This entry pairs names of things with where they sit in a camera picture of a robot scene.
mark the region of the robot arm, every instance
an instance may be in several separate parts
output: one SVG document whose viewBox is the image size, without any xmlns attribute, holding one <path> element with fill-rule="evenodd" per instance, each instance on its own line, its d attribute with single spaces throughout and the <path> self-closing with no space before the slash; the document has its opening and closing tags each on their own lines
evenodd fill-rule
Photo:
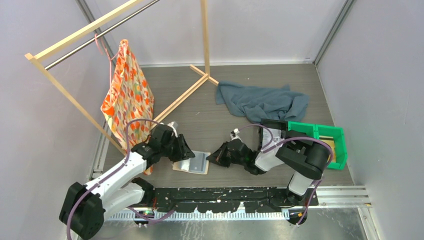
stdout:
<svg viewBox="0 0 424 240">
<path fill-rule="evenodd" d="M 282 134 L 273 146 L 258 151 L 248 148 L 235 129 L 231 132 L 231 140 L 224 142 L 207 159 L 227 168 L 230 164 L 242 165 L 253 175 L 264 174 L 278 165 L 287 164 L 295 173 L 286 188 L 284 199 L 296 206 L 305 199 L 312 182 L 322 178 L 330 152 L 319 140 L 311 139 L 302 132 L 289 131 L 286 122 L 281 122 L 281 126 L 283 129 L 278 130 Z"/>
<path fill-rule="evenodd" d="M 158 124 L 151 131 L 148 143 L 135 145 L 124 158 L 100 177 L 82 185 L 78 182 L 67 191 L 59 219 L 67 224 L 71 209 L 75 202 L 89 189 L 95 187 L 76 208 L 71 229 L 83 239 L 92 238 L 102 227 L 104 220 L 122 209 L 138 203 L 152 200 L 153 186 L 141 178 L 134 178 L 161 157 L 168 157 L 172 162 L 194 158 L 195 154 L 188 147 L 184 136 L 177 135 L 177 124 Z M 134 178 L 131 183 L 121 188 Z"/>
</svg>

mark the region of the orange floral cloth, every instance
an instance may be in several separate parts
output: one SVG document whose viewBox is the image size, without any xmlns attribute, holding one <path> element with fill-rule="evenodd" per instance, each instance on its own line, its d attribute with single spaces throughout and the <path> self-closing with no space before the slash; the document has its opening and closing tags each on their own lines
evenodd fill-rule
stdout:
<svg viewBox="0 0 424 240">
<path fill-rule="evenodd" d="M 123 149 L 127 149 L 125 128 L 134 119 L 153 118 L 154 97 L 146 78 L 130 50 L 128 40 L 119 44 L 113 80 L 101 111 L 106 118 L 113 135 Z M 146 121 L 133 122 L 128 128 L 129 146 L 145 141 L 150 134 L 152 123 Z M 144 171 L 149 175 L 153 168 Z"/>
</svg>

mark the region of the green crate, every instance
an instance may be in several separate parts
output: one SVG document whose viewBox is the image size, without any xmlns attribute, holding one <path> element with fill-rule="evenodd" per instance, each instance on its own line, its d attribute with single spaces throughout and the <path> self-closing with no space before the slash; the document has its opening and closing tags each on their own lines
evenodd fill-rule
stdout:
<svg viewBox="0 0 424 240">
<path fill-rule="evenodd" d="M 345 133 L 343 128 L 337 126 L 326 126 L 326 125 L 315 125 L 317 136 L 333 137 L 334 139 L 334 151 L 335 151 L 335 162 L 331 162 L 328 165 L 329 169 L 342 170 L 345 167 L 346 161 L 348 160 L 348 149 L 346 148 Z"/>
<path fill-rule="evenodd" d="M 289 121 L 288 130 L 294 130 L 300 133 L 304 133 L 311 138 L 318 139 L 318 133 L 315 124 Z"/>
</svg>

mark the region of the wooden frame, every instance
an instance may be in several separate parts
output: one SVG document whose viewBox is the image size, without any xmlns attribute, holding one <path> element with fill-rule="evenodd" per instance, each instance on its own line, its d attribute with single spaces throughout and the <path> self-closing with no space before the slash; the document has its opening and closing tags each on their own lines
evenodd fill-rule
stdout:
<svg viewBox="0 0 424 240">
<path fill-rule="evenodd" d="M 31 53 L 25 54 L 25 57 L 32 63 L 34 66 L 44 74 L 48 80 L 115 146 L 117 147 L 122 154 L 126 154 L 126 151 L 121 148 L 121 146 L 105 131 L 105 129 L 100 126 L 99 123 L 81 106 L 81 104 L 60 84 L 56 78 L 46 70 L 43 66 L 42 61 L 53 56 L 60 50 L 63 50 L 70 44 L 81 39 L 85 35 L 93 32 L 95 29 L 103 26 L 112 19 L 116 18 L 120 14 L 128 11 L 133 8 L 143 0 L 129 0 L 122 4 L 121 6 L 115 8 L 114 10 L 106 13 L 101 16 L 99 19 L 93 21 L 87 26 L 81 28 L 80 30 L 72 33 L 71 35 L 65 37 L 59 42 L 53 44 L 52 46 L 46 48 L 35 56 Z M 154 120 L 161 122 L 166 118 L 176 107 L 178 107 L 184 100 L 186 100 L 194 91 L 196 91 L 203 83 L 209 80 L 211 83 L 218 85 L 218 81 L 211 77 L 211 67 L 209 59 L 209 30 L 208 30 L 208 0 L 200 0 L 200 10 L 201 10 L 201 22 L 202 22 L 202 31 L 203 31 L 203 54 L 204 54 L 204 69 L 205 72 L 190 65 L 190 69 L 194 72 L 201 75 L 200 79 L 196 81 L 191 87 L 189 87 L 181 96 L 179 96 L 173 103 L 171 103 L 163 112 L 161 112 Z"/>
</svg>

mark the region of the blue towel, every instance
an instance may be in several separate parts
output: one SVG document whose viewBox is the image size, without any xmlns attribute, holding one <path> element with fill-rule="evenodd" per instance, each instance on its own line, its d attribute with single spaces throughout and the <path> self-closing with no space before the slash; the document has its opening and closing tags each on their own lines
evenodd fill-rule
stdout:
<svg viewBox="0 0 424 240">
<path fill-rule="evenodd" d="M 226 104 L 237 117 L 246 116 L 252 123 L 261 119 L 300 122 L 305 116 L 309 96 L 282 88 L 243 86 L 220 81 L 216 90 L 216 104 Z"/>
</svg>

